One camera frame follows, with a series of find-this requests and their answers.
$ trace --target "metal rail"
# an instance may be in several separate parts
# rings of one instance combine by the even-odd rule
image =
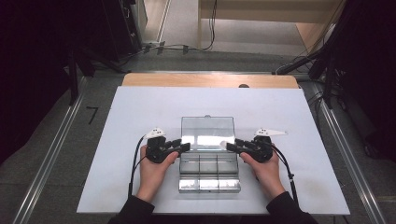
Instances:
[[[80,95],[75,101],[75,104],[73,106],[69,106],[69,108],[67,109],[64,120],[62,121],[62,124],[58,132],[56,133],[52,144],[49,147],[49,151],[47,152],[46,157],[41,163],[41,166],[37,174],[35,175],[35,179],[33,180],[29,189],[26,191],[25,196],[23,197],[21,207],[18,210],[14,221],[12,222],[13,224],[27,223],[30,215],[32,215],[35,204],[37,203],[41,191],[43,190],[47,182],[50,171],[52,170],[52,167],[64,143],[64,139],[66,138],[70,126],[72,125],[73,120],[78,112],[79,106],[81,105],[86,86],[87,78],[82,77],[81,81],[79,82]]]
[[[321,87],[318,87],[318,85],[314,85],[313,88],[315,92],[321,91]],[[330,126],[330,130],[332,131],[332,135],[334,136],[337,146],[340,149],[341,155],[346,164],[346,168],[348,169],[355,187],[361,196],[361,201],[363,202],[371,222],[374,224],[387,223],[370,188],[370,185],[368,184],[364,173],[356,161],[349,143],[343,131],[341,130],[341,126],[339,125],[336,116],[334,115],[333,111],[326,106],[326,104],[321,103],[321,109]]]

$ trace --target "clear plastic box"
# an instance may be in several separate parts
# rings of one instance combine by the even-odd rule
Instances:
[[[241,190],[236,154],[220,146],[235,139],[231,117],[184,117],[182,143],[191,150],[180,156],[179,192],[231,192]]]

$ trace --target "handheld controller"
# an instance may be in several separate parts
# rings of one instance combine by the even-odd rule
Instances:
[[[227,150],[241,154],[246,152],[257,162],[265,162],[273,156],[271,138],[269,136],[255,136],[252,141],[235,138],[235,144],[227,143]]]
[[[180,155],[183,152],[189,151],[190,143],[181,144],[181,139],[166,142],[164,137],[165,132],[159,128],[153,129],[146,134],[148,139],[148,148],[146,150],[146,157],[155,163],[162,163],[166,157],[172,152],[176,151]]]

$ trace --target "white board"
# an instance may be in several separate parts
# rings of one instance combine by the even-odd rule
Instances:
[[[182,117],[233,117],[235,136],[251,140],[260,128],[286,131],[272,141],[289,162],[302,210],[347,215],[349,210],[301,90],[248,88],[119,87],[94,156],[79,213],[118,213],[131,178],[134,149],[154,127],[168,140],[181,136]],[[239,160],[239,193],[178,193],[177,161],[153,201],[157,214],[268,214],[269,203],[250,167]],[[281,181],[289,192],[286,168]],[[134,194],[139,170],[134,177]]]

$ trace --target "black stand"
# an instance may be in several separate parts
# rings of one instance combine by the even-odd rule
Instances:
[[[309,69],[308,75],[311,79],[318,79],[326,71],[325,90],[323,92],[323,99],[326,105],[332,109],[330,98],[332,94],[332,81],[334,79],[335,72],[335,52],[337,51],[338,41],[344,33],[344,29],[347,27],[348,22],[357,13],[357,9],[361,4],[361,0],[346,1],[345,8],[340,16],[339,22],[335,24],[332,35],[326,44],[319,50],[309,54],[301,60],[281,67],[272,74],[286,75],[287,73],[299,68],[300,66],[315,60],[311,69]]]
[[[59,8],[53,1],[40,1],[43,12],[47,14],[49,21],[52,23],[57,35],[62,39],[67,49],[67,63],[69,67],[70,78],[70,105],[73,105],[78,97],[78,77],[77,65],[85,77],[93,77],[95,68],[91,64],[90,59],[94,59],[107,67],[113,69],[117,73],[124,73],[111,61],[95,54],[90,49],[79,44],[78,37],[72,36],[66,20],[70,15],[64,15],[61,8]]]

